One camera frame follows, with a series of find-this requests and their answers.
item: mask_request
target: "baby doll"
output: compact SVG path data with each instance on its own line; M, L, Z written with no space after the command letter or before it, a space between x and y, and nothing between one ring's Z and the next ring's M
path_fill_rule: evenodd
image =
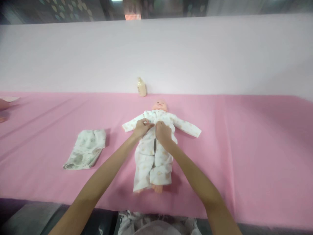
M175 127L194 137L199 137L201 133L195 125L168 113L164 100L158 100L153 105L152 111L144 111L143 114L125 123L123 125L125 132L133 130L137 121L143 118L147 118L154 124L163 121L172 129L172 140L175 143L177 143L174 135ZM156 139L155 127L152 127L139 141L135 151L135 162L134 192L140 193L145 188L153 188L155 192L162 193L163 185L171 184L173 157Z

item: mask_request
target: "white wall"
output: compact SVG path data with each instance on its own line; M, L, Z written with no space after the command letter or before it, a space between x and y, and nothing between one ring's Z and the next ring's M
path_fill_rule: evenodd
M313 98L313 16L0 26L0 90Z

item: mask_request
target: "white baby onesie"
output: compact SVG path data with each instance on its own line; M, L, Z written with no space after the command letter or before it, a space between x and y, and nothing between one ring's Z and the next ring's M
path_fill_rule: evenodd
M199 137L201 130L195 125L179 119L176 115L163 110L145 111L143 114L125 123L125 132L136 127L138 120L146 118L150 123L156 124L163 121L172 129L172 140L175 138L175 126L185 133L194 137ZM134 179L134 192L143 188L151 188L154 185L171 184L171 172L173 157L163 148L156 139L156 128L152 127L139 141L135 151L136 173Z
M66 170L91 168L105 148L105 138L104 130L84 130L79 133L73 151L63 168Z

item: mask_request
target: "person's left hand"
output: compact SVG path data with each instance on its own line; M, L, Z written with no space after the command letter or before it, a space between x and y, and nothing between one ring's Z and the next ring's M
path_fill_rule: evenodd
M135 127L134 132L133 132L133 136L137 139L140 139L153 126L154 126L153 123L149 123L148 119L143 118L143 119L137 121L136 127Z

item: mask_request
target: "doll head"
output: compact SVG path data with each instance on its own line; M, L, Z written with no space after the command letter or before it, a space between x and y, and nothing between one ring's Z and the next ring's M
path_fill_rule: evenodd
M155 104L153 105L152 109L153 110L155 110L155 109L162 109L165 112L167 112L167 104L166 104L165 100L157 100L155 102Z

